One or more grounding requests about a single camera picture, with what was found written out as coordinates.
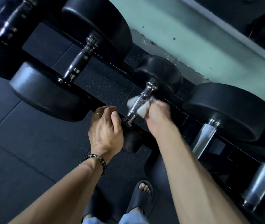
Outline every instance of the bracelet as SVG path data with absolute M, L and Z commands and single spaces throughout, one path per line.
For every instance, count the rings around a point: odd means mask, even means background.
M 107 164 L 106 164 L 106 162 L 105 162 L 105 160 L 104 160 L 103 158 L 101 158 L 100 156 L 98 156 L 98 155 L 96 155 L 96 154 L 90 154 L 90 155 L 85 156 L 85 158 L 79 163 L 79 165 L 80 165 L 82 162 L 84 162 L 85 160 L 89 159 L 89 158 L 97 158 L 97 159 L 99 159 L 101 165 L 102 165 L 103 168 L 104 168 L 104 170 L 103 170 L 103 172 L 102 172 L 102 174 L 101 174 L 101 176 L 103 176 L 104 173 L 105 173 L 105 170 L 107 169 Z

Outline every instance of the light blue jeans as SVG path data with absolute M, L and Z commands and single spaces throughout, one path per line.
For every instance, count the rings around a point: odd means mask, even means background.
M 104 224 L 96 217 L 85 219 L 82 224 Z M 145 215 L 141 214 L 139 211 L 124 214 L 119 222 L 119 224 L 149 224 L 148 219 Z

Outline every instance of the wall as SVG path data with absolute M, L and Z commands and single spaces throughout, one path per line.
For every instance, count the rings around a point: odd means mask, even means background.
M 132 29 L 205 78 L 265 100 L 265 59 L 181 0 L 110 1 Z

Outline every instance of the toe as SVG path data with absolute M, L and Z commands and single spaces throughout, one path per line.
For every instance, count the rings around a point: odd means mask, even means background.
M 141 183 L 141 184 L 139 185 L 139 189 L 141 189 L 141 190 L 143 190 L 144 187 L 145 187 L 145 184 L 144 184 L 144 183 Z

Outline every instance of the black slide sandal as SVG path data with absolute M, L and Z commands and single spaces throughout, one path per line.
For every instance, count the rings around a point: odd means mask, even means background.
M 83 219 L 86 215 L 92 215 L 98 218 L 100 221 L 104 222 L 110 215 L 110 206 L 106 201 L 105 197 L 101 193 L 100 189 L 96 186 L 91 196 L 82 217 Z
M 139 189 L 139 186 L 142 183 L 148 185 L 151 194 L 148 194 L 142 189 Z M 128 205 L 126 213 L 129 213 L 132 209 L 136 207 L 140 207 L 143 209 L 144 215 L 148 218 L 156 201 L 154 198 L 156 197 L 154 197 L 153 187 L 150 182 L 146 180 L 139 181 L 134 188 L 132 198 L 130 200 L 130 204 Z

